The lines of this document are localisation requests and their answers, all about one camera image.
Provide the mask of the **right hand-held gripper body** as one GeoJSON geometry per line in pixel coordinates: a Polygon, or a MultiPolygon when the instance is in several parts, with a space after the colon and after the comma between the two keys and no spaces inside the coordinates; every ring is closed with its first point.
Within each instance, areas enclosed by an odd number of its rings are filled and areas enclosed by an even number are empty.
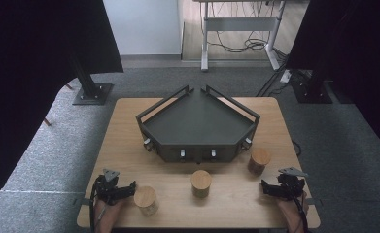
{"type": "Polygon", "coordinates": [[[279,172],[277,180],[281,188],[281,197],[292,200],[294,197],[301,196],[305,186],[304,179],[308,177],[308,174],[294,167],[282,168],[279,172]]]}

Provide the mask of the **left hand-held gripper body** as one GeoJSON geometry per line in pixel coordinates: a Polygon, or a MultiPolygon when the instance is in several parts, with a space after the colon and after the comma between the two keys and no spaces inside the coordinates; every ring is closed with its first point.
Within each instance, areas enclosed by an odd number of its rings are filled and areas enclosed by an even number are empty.
{"type": "Polygon", "coordinates": [[[94,183],[97,197],[111,206],[127,197],[127,190],[117,187],[119,174],[117,171],[104,169],[103,174],[99,175],[94,183]]]}

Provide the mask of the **glass jar with pale beans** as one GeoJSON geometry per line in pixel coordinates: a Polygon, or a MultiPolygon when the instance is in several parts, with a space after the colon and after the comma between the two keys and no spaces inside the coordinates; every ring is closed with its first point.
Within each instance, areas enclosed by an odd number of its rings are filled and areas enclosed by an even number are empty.
{"type": "Polygon", "coordinates": [[[134,194],[134,203],[145,216],[151,216],[158,210],[155,190],[150,186],[139,186],[134,194]]]}

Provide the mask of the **glass jar with brown contents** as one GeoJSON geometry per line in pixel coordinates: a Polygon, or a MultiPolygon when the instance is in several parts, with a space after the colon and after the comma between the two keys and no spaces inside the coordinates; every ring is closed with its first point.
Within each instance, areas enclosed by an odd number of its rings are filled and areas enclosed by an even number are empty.
{"type": "Polygon", "coordinates": [[[267,150],[262,148],[254,149],[247,165],[248,171],[255,176],[260,176],[270,160],[271,155],[267,150]]]}

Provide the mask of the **glass jar with green contents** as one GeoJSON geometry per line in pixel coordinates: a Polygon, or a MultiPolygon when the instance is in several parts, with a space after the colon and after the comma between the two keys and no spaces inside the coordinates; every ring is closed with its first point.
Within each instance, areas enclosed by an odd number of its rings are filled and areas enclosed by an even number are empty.
{"type": "Polygon", "coordinates": [[[211,175],[205,170],[195,171],[191,177],[191,191],[197,198],[206,198],[209,195],[210,186],[212,184],[211,175]]]}

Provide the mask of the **black corner shelf rack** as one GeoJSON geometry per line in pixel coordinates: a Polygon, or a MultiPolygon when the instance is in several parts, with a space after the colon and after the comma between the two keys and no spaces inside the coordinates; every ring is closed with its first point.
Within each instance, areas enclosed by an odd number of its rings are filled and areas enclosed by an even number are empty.
{"type": "Polygon", "coordinates": [[[187,85],[136,116],[148,151],[166,162],[230,162],[252,145],[260,115],[211,86],[187,85]]]}

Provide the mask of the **black metal stand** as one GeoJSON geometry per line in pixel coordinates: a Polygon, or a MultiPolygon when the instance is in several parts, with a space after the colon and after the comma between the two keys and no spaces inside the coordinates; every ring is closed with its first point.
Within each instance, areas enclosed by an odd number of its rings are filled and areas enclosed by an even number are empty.
{"type": "Polygon", "coordinates": [[[90,73],[83,67],[80,60],[74,53],[69,55],[69,62],[81,84],[81,89],[75,97],[73,104],[104,105],[113,85],[111,83],[95,83],[90,73]]]}
{"type": "Polygon", "coordinates": [[[327,67],[319,62],[308,75],[306,70],[294,69],[291,86],[299,103],[331,104],[332,100],[324,87],[327,67]]]}

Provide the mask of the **black curtain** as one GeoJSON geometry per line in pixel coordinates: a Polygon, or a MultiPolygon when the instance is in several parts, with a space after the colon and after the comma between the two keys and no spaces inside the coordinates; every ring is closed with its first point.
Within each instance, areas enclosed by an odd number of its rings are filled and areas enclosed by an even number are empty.
{"type": "Polygon", "coordinates": [[[104,0],[0,0],[0,189],[65,84],[121,69],[104,0]]]}
{"type": "Polygon", "coordinates": [[[319,62],[380,139],[380,0],[309,1],[287,67],[319,62]]]}

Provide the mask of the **white desk frame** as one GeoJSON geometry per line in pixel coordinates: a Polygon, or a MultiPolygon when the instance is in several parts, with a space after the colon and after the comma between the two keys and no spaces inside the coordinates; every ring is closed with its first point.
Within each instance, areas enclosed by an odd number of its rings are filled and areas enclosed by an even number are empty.
{"type": "Polygon", "coordinates": [[[268,32],[269,39],[264,50],[274,71],[278,71],[281,67],[277,60],[274,43],[281,25],[283,12],[286,6],[286,0],[279,1],[278,14],[275,17],[210,17],[209,6],[213,3],[224,2],[264,2],[271,0],[193,0],[204,5],[203,18],[201,25],[203,26],[203,41],[201,47],[201,71],[208,71],[208,33],[210,31],[258,31],[268,32]]]}

